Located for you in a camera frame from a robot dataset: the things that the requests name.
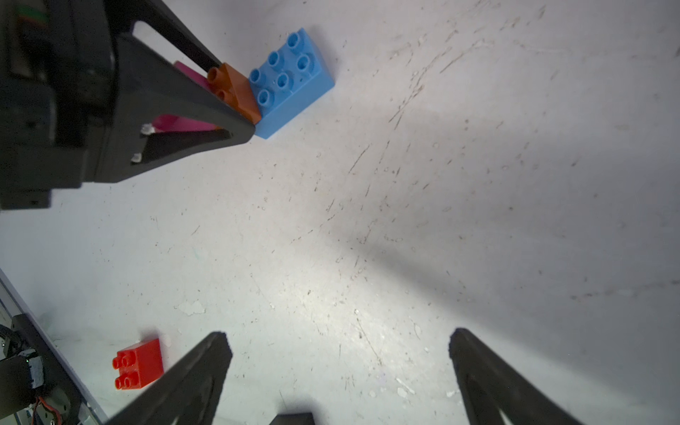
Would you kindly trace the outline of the pink lego brick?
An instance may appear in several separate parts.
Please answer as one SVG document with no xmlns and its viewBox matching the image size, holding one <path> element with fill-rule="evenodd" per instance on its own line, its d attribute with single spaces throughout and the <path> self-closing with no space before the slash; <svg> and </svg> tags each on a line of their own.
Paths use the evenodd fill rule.
<svg viewBox="0 0 680 425">
<path fill-rule="evenodd" d="M 185 76 L 189 77 L 191 81 L 194 81 L 208 93 L 212 94 L 208 80 L 203 74 L 196 72 L 180 61 L 175 61 L 174 67 L 179 69 Z M 189 118 L 171 114 L 164 114 L 156 118 L 152 122 L 152 127 L 155 129 L 156 133 L 214 131 L 218 129 L 216 125 L 211 123 L 191 120 Z"/>
</svg>

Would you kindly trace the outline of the red lego brick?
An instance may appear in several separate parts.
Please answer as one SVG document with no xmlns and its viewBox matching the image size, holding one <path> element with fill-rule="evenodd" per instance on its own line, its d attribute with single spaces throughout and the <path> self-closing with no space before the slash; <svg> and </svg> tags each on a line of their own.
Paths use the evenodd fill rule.
<svg viewBox="0 0 680 425">
<path fill-rule="evenodd" d="M 159 338 L 118 351 L 112 365 L 119 374 L 114 381 L 117 390 L 142 389 L 155 382 L 165 372 Z"/>
</svg>

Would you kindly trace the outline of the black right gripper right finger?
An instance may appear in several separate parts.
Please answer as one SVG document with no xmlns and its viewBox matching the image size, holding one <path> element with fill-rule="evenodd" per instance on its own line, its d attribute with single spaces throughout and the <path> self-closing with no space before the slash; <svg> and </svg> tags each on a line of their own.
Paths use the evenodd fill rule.
<svg viewBox="0 0 680 425">
<path fill-rule="evenodd" d="M 449 354 L 471 424 L 577 424 L 468 329 L 455 329 Z"/>
</svg>

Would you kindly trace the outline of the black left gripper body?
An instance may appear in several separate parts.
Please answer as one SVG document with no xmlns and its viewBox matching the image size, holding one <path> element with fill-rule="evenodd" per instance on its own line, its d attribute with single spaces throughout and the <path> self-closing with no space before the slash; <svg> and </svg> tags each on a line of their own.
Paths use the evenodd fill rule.
<svg viewBox="0 0 680 425">
<path fill-rule="evenodd" d="M 90 179 L 114 83 L 104 2 L 1 3 L 2 209 L 46 209 Z"/>
</svg>

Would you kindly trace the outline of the orange lego brick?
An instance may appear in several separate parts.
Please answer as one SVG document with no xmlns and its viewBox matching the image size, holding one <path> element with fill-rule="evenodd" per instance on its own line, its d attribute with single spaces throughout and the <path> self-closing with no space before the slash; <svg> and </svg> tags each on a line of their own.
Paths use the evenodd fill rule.
<svg viewBox="0 0 680 425">
<path fill-rule="evenodd" d="M 214 95 L 232 109 L 257 125 L 261 121 L 258 104 L 251 90 L 249 80 L 234 67 L 222 63 L 207 73 L 207 82 Z"/>
</svg>

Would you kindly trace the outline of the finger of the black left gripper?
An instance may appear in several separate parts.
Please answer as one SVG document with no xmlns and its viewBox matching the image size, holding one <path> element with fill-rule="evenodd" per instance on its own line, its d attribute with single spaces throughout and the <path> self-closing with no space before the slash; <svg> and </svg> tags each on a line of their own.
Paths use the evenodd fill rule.
<svg viewBox="0 0 680 425">
<path fill-rule="evenodd" d="M 116 44 L 113 120 L 93 182 L 122 182 L 197 153 L 247 143 L 254 136 L 255 126 L 249 120 L 132 35 L 118 36 Z M 218 129 L 142 134 L 143 125 L 167 114 L 214 124 Z"/>
<path fill-rule="evenodd" d="M 104 8 L 112 36 L 132 34 L 136 23 L 143 22 L 205 71 L 221 65 L 161 0 L 104 0 Z"/>
</svg>

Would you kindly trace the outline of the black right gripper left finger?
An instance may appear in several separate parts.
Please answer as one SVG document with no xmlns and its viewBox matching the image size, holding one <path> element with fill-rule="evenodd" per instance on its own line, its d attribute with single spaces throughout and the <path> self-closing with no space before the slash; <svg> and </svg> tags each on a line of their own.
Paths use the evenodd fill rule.
<svg viewBox="0 0 680 425">
<path fill-rule="evenodd" d="M 210 333 L 108 423 L 211 425 L 231 360 L 227 335 Z"/>
</svg>

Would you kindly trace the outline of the black lego brick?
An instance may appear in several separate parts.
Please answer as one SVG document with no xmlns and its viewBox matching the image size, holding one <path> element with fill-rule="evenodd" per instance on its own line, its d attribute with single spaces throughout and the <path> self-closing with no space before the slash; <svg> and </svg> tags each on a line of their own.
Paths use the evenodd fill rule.
<svg viewBox="0 0 680 425">
<path fill-rule="evenodd" d="M 315 425 L 315 419 L 311 412 L 278 414 L 269 425 Z"/>
</svg>

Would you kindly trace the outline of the blue lego brick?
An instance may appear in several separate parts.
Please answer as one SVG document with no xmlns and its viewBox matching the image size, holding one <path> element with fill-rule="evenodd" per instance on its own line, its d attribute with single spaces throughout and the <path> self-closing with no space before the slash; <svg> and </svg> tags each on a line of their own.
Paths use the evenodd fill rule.
<svg viewBox="0 0 680 425">
<path fill-rule="evenodd" d="M 301 28 L 251 70 L 248 81 L 261 120 L 255 135 L 267 139 L 335 86 L 315 42 Z"/>
</svg>

